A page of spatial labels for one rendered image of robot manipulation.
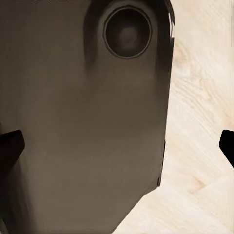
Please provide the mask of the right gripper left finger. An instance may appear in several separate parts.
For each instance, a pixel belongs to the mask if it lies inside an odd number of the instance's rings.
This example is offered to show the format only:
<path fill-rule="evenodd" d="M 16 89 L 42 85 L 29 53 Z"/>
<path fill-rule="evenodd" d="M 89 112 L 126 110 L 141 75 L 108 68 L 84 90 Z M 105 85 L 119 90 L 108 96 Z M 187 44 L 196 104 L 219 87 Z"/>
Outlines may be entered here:
<path fill-rule="evenodd" d="M 0 187 L 25 148 L 21 130 L 0 135 Z"/>

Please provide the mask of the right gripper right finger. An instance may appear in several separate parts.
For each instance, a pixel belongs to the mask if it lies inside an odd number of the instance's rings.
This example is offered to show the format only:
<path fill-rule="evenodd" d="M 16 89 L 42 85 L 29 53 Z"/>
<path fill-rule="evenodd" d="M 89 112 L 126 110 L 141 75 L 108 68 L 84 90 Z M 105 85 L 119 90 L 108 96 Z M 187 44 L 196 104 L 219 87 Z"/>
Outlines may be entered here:
<path fill-rule="evenodd" d="M 220 137 L 219 148 L 234 168 L 234 131 L 223 130 Z"/>

